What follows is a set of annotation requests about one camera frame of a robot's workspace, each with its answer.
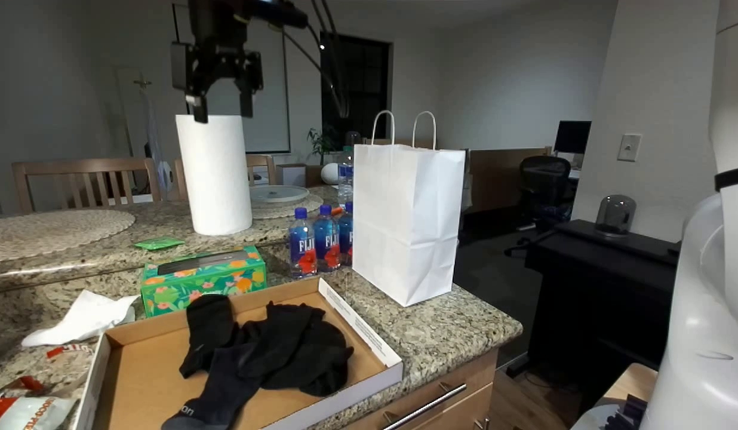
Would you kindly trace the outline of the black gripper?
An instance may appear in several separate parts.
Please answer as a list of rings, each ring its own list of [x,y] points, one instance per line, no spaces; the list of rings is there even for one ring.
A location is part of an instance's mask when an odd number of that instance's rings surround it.
[[[207,92],[218,80],[242,89],[242,118],[254,118],[254,92],[263,86],[261,55],[243,47],[251,0],[189,0],[194,40],[171,43],[171,86],[187,94],[196,122],[207,122]]]

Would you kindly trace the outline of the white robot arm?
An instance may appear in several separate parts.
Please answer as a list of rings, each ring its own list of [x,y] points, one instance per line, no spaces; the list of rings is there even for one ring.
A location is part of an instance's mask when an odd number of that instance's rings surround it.
[[[721,0],[712,85],[716,193],[688,221],[663,360],[641,430],[738,430],[738,0]]]

